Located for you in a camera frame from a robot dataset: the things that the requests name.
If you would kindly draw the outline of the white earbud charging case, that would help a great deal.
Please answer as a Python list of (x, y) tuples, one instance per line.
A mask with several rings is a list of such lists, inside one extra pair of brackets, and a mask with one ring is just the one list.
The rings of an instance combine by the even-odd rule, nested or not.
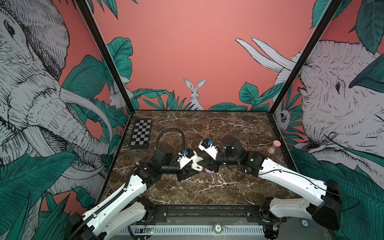
[(201, 172), (204, 168), (202, 166), (200, 166), (198, 163), (196, 162), (193, 162), (192, 165), (191, 165), (192, 169), (195, 170), (195, 171), (199, 171)]

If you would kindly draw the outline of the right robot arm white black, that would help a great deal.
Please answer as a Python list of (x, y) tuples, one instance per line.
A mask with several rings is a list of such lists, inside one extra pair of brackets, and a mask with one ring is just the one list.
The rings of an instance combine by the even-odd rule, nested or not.
[(312, 179), (263, 154), (246, 151), (231, 135), (225, 136), (221, 144), (223, 149), (219, 151), (212, 140), (199, 143), (199, 149), (209, 155), (201, 162), (204, 168), (217, 173), (220, 166), (236, 166), (244, 174), (271, 181), (300, 196), (298, 199), (266, 199), (260, 211), (268, 221), (294, 217), (313, 220), (329, 230), (340, 229), (342, 196), (338, 182)]

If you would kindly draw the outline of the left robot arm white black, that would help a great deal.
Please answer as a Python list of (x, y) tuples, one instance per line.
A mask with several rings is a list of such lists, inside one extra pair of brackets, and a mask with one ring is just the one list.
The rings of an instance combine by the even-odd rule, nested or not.
[(176, 153), (170, 145), (155, 150), (154, 156), (136, 165), (126, 182), (104, 201), (83, 215), (67, 220), (66, 240), (110, 240), (129, 225), (155, 216), (153, 204), (142, 194), (163, 174), (175, 174), (178, 181), (199, 174), (203, 158), (192, 149)]

